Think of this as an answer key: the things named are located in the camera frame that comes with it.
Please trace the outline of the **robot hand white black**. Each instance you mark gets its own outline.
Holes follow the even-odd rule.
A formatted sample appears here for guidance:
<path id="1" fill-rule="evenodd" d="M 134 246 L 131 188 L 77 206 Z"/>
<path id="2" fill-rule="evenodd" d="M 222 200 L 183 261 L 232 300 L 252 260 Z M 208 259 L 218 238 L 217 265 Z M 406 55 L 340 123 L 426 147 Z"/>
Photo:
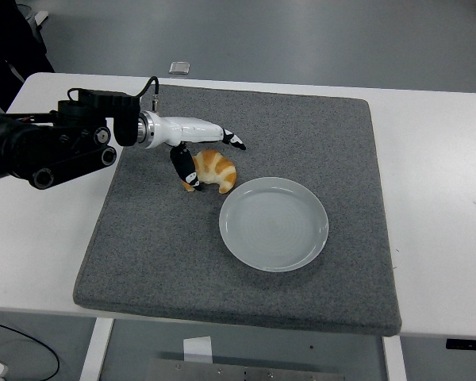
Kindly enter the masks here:
<path id="1" fill-rule="evenodd" d="M 203 183 L 217 184 L 221 194 L 234 187 L 237 173 L 231 160 L 215 149 L 205 149 L 193 156 L 186 146 L 218 141 L 240 150 L 246 148 L 235 133 L 209 121 L 193 117 L 160 117 L 150 111 L 141 113 L 138 120 L 137 144 L 144 148 L 169 145 L 171 162 L 187 191 L 200 190 Z"/>

